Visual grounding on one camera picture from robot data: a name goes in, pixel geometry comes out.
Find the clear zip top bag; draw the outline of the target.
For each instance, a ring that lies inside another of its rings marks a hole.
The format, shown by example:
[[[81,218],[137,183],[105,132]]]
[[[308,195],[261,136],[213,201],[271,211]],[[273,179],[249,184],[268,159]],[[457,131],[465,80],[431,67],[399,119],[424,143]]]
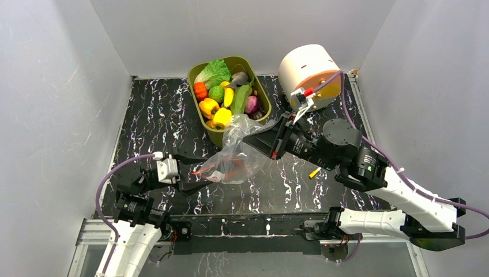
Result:
[[[222,149],[207,159],[194,174],[207,181],[221,184],[241,184],[255,176],[270,158],[261,154],[242,140],[272,126],[276,120],[266,120],[263,125],[245,114],[233,115],[225,127]]]

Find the green leafy vegetable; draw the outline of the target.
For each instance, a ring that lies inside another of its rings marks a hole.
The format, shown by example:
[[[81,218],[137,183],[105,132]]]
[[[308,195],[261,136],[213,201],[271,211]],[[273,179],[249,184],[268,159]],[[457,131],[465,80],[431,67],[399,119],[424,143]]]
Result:
[[[251,83],[242,85],[235,90],[234,99],[231,104],[231,112],[235,114],[243,114],[247,99],[253,91],[254,81]]]

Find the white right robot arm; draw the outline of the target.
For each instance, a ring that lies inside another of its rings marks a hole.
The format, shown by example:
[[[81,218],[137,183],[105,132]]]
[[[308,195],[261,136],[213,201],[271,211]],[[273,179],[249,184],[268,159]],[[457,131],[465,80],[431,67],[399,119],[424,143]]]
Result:
[[[284,113],[272,126],[246,136],[243,142],[273,160],[290,153],[334,171],[338,183],[395,207],[387,212],[333,207],[325,220],[304,222],[302,230],[307,240],[380,234],[435,252],[465,243],[465,229],[457,224],[457,218],[465,214],[461,199],[439,203],[420,186],[409,187],[385,157],[360,145],[361,131],[344,119],[328,120],[318,135],[309,133],[306,125]]]

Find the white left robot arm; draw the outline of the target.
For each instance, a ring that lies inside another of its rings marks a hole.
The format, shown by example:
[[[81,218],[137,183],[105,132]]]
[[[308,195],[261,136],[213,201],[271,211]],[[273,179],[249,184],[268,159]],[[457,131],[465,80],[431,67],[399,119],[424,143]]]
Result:
[[[154,199],[147,194],[166,187],[184,196],[198,192],[211,182],[185,182],[180,167],[204,161],[204,157],[177,150],[154,152],[130,158],[108,172],[97,189],[95,202],[96,212],[111,234],[96,276],[138,276],[157,242],[169,242],[173,252],[176,242],[191,239],[191,223],[173,221],[168,211],[153,207]],[[113,220],[108,220],[100,197],[111,177],[116,181],[116,211]]]

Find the yellow banana pepper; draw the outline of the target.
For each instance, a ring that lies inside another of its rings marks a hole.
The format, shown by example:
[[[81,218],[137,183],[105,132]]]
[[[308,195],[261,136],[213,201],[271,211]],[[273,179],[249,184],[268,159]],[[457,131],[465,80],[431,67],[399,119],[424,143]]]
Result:
[[[234,89],[231,87],[224,88],[223,107],[229,108],[234,98]]]

